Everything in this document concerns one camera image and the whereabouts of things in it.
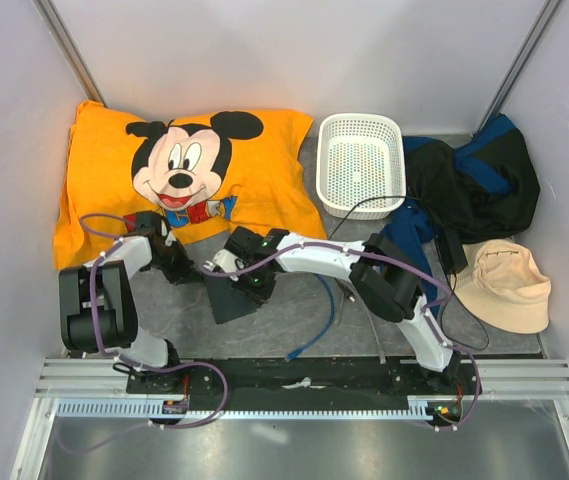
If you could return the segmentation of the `dark grey network switch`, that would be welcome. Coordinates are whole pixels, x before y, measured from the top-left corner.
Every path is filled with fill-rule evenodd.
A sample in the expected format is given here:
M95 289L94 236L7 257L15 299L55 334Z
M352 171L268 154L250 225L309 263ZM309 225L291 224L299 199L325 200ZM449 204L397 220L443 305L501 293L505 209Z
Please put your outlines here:
M217 325L255 313L262 304L234 286L230 278L204 277L204 285Z

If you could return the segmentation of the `black power adapter brick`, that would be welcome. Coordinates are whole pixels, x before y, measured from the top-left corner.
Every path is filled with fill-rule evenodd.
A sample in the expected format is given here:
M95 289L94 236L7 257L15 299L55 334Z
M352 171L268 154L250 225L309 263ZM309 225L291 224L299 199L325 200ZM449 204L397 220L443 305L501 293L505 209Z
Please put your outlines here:
M456 229L444 227L436 239L436 247L446 275L459 274L468 266L463 244Z

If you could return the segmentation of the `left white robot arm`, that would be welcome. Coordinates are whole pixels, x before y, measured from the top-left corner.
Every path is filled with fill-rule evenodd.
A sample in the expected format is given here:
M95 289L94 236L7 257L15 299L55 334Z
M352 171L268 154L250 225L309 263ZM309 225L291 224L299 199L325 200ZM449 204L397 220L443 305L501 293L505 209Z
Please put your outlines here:
M138 372L162 393L183 382L173 344L139 324L131 279L155 269L172 285L203 281L169 220L156 211L132 217L91 213L80 218L86 232L112 241L98 256L59 272L61 339L65 348L100 354Z

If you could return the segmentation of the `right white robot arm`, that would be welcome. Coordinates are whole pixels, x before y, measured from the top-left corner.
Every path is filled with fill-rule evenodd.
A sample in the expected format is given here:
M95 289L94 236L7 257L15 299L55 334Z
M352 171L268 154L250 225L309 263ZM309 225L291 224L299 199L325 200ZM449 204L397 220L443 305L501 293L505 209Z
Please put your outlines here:
M429 391L445 393L458 381L460 354L435 325L422 288L427 275L380 234L336 242L282 229L262 237L239 227L215 254L214 264L257 304L270 298L280 274L310 273L344 282L371 314L398 326Z

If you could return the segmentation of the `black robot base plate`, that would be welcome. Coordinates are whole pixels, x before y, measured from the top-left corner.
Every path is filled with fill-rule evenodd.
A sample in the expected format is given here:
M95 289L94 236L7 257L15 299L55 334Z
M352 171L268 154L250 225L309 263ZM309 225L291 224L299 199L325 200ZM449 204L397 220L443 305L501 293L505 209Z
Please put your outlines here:
M442 396L460 400L482 391L472 364L460 360L451 384L441 381L408 357L306 357L208 360L177 372L137 372L117 363L127 376L128 394L160 397L183 395L211 412L228 407L265 409L393 408L411 397Z

